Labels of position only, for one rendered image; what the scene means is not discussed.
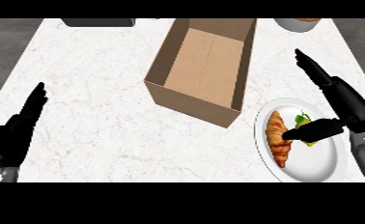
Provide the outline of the golden brown croissant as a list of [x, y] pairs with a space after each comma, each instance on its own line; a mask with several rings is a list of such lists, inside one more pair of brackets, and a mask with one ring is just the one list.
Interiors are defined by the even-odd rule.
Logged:
[[273, 111], [267, 119], [264, 135], [273, 160], [279, 168], [285, 167], [288, 153], [291, 151], [292, 141], [282, 139], [282, 134], [286, 130], [288, 128], [285, 127], [279, 112]]

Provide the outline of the dark grey flat appliance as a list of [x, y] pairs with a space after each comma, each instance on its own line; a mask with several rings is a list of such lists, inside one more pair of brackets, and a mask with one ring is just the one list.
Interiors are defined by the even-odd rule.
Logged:
[[63, 18], [62, 22], [69, 27], [133, 27], [133, 18]]

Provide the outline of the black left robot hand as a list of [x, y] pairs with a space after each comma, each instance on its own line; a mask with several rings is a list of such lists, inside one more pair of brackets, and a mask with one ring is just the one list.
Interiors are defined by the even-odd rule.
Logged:
[[19, 114], [0, 126], [0, 168], [19, 167], [28, 152], [32, 131], [47, 102], [44, 83], [40, 82], [26, 98]]

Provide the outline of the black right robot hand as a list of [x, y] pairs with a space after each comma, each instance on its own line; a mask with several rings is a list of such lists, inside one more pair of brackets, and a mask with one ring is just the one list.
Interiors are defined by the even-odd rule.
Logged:
[[365, 132], [365, 98], [337, 76], [326, 73], [298, 49], [295, 59], [298, 67], [322, 91], [338, 118], [317, 119], [298, 129], [289, 129], [282, 133], [282, 139], [315, 142], [341, 134], [344, 126], [354, 133]]

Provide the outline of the grey round bowl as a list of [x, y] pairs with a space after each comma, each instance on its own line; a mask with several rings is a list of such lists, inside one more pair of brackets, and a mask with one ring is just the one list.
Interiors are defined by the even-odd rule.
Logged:
[[313, 29], [319, 18], [275, 18], [278, 25], [288, 31], [303, 33]]

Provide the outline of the white round plate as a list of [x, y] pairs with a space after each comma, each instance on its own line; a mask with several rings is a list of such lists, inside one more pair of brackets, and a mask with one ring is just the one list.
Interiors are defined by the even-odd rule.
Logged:
[[260, 157], [272, 175], [282, 182], [340, 182], [344, 179], [347, 165], [344, 141], [340, 135], [320, 140], [312, 147], [295, 140], [285, 167], [278, 166], [264, 135], [266, 123], [273, 111], [279, 112], [286, 128], [295, 127], [295, 117], [301, 113], [306, 113], [313, 121], [326, 118], [309, 103], [295, 98], [278, 98], [263, 106], [254, 124], [254, 137]]

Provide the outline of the yellow lemon with green leaf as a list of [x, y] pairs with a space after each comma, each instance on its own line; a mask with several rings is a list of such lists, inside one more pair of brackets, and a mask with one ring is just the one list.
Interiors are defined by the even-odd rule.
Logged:
[[[297, 115], [297, 117], [295, 117], [295, 129], [298, 129], [303, 125], [306, 125], [306, 124], [310, 123], [310, 122], [312, 122], [310, 117], [309, 117], [307, 114], [303, 112], [301, 115]], [[303, 141], [303, 142], [304, 142], [304, 144], [306, 144], [309, 147], [312, 147], [313, 144], [315, 144], [317, 141], [315, 141], [315, 142], [306, 142], [306, 141]]]

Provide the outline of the open cardboard box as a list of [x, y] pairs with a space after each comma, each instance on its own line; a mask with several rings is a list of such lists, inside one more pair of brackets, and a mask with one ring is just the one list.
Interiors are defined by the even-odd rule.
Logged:
[[158, 105], [221, 127], [242, 110], [255, 27], [252, 18], [176, 19], [143, 80]]

